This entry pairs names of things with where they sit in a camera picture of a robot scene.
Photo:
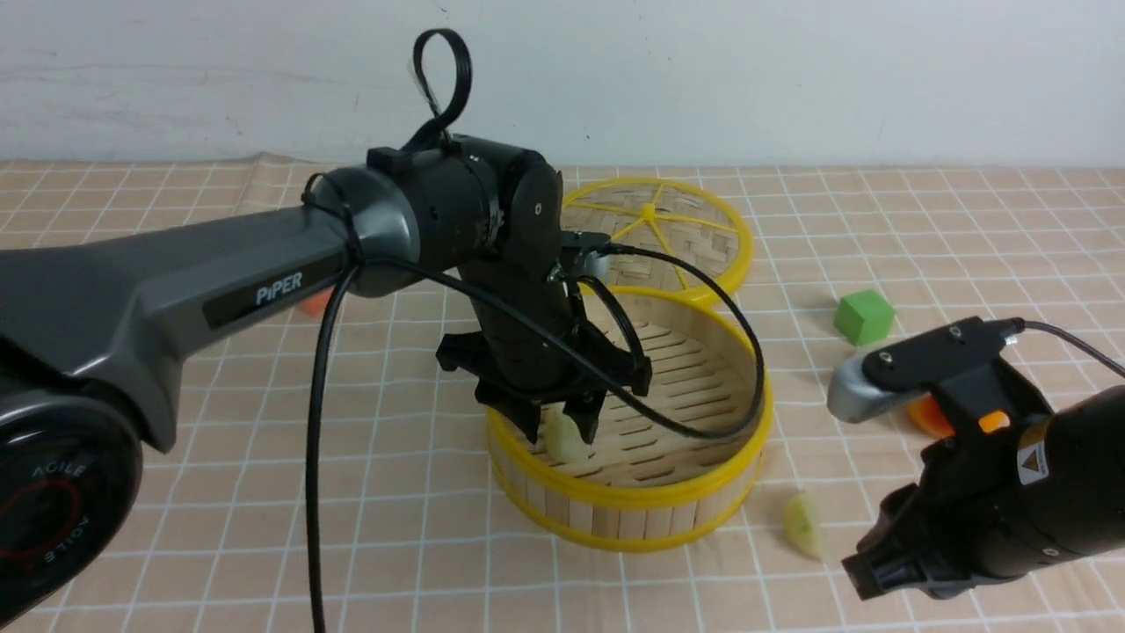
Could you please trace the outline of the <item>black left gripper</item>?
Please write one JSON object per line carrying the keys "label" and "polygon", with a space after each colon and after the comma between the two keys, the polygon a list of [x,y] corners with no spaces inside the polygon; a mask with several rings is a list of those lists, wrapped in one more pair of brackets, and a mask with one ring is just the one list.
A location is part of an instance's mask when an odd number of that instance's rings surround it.
{"label": "black left gripper", "polygon": [[446,335],[436,361],[477,377],[479,404],[506,417],[531,445],[544,404],[565,404],[562,413],[593,445],[611,389],[650,392],[650,358],[598,275],[554,266],[534,278],[501,260],[476,260],[458,273],[479,329]]}

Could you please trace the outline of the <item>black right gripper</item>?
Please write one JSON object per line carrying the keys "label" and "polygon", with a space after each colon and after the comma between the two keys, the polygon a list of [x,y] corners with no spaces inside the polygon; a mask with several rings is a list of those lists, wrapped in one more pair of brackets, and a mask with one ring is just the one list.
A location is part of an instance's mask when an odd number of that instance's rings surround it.
{"label": "black right gripper", "polygon": [[916,483],[890,492],[875,525],[842,563],[860,600],[916,589],[952,600],[1056,561],[1056,545],[1020,501],[1024,429],[1052,412],[1028,378],[987,365],[921,385],[954,428],[922,452]]}

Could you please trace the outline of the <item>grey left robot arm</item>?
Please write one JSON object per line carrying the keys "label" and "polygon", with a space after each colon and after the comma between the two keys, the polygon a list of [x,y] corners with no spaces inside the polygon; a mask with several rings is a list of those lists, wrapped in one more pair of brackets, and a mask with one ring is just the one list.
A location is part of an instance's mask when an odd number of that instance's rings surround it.
{"label": "grey left robot arm", "polygon": [[310,177],[299,206],[4,250],[3,625],[117,535],[143,445],[174,445],[184,361],[322,291],[378,299],[457,270],[482,329],[447,336],[439,364],[529,438],[562,403],[593,440],[606,394],[644,396],[652,368],[587,320],[576,283],[608,236],[562,230],[560,208],[542,155],[454,134]]}

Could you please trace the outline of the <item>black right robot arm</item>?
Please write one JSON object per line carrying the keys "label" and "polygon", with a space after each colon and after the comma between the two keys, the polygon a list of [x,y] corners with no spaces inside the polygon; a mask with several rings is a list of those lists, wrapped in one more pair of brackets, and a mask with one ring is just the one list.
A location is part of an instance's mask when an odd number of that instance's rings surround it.
{"label": "black right robot arm", "polygon": [[976,586],[1122,548],[1120,385],[1060,412],[1011,368],[932,386],[954,435],[922,452],[842,566],[861,600]]}

